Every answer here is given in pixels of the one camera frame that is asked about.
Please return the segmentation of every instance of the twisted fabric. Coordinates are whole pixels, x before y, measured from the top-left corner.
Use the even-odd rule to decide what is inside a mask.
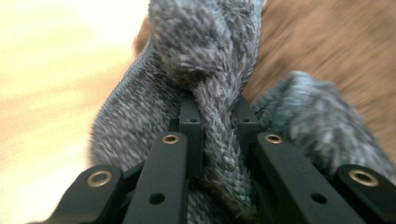
[[[257,222],[232,110],[256,62],[261,10],[259,0],[151,0],[151,40],[93,124],[92,164],[126,171],[146,159],[155,136],[177,118],[181,96],[192,92],[209,163],[205,177],[191,182],[188,221]],[[332,86],[308,75],[294,74],[279,83],[253,109],[263,128],[289,138],[327,174],[343,163],[374,167],[387,176],[393,172],[359,115]],[[307,122],[312,116],[316,126]],[[334,122],[339,119],[342,126]]]

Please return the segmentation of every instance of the screw hole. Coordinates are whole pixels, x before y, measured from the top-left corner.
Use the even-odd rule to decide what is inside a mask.
[[[378,179],[375,176],[362,170],[349,171],[349,177],[367,187],[376,187],[378,185]]]
[[[87,185],[92,188],[101,187],[111,180],[112,174],[109,171],[98,171],[91,174],[87,179]]]
[[[163,203],[163,201],[165,201],[165,195],[163,195],[162,193],[153,193],[149,196],[148,201],[151,204]]]
[[[319,194],[319,193],[313,193],[311,194],[311,199],[316,202],[316,203],[320,203],[320,204],[325,204],[327,203],[327,199],[326,197],[324,197],[323,195]]]
[[[180,138],[177,135],[174,134],[168,134],[163,138],[163,142],[166,144],[174,144],[178,142]]]
[[[273,144],[279,144],[283,141],[282,138],[276,134],[265,135],[265,140],[267,140],[268,142],[273,143]]]

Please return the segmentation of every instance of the black bracket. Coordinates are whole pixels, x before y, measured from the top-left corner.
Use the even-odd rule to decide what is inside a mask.
[[[327,180],[286,139],[261,133],[242,97],[233,115],[262,223],[396,223],[396,187],[382,175],[345,165]],[[146,161],[125,173],[109,165],[84,171],[40,223],[187,223],[189,182],[203,170],[203,134],[187,95]]]

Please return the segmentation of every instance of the wooden surface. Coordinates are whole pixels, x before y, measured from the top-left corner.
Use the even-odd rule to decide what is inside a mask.
[[[0,223],[47,218],[86,169],[148,1],[0,1]]]

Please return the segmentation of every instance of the brown fabric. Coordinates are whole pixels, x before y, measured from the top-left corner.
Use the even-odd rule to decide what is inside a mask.
[[[396,3],[393,0],[268,0],[252,103],[292,70],[333,82],[396,161]],[[146,20],[134,42],[149,39]]]

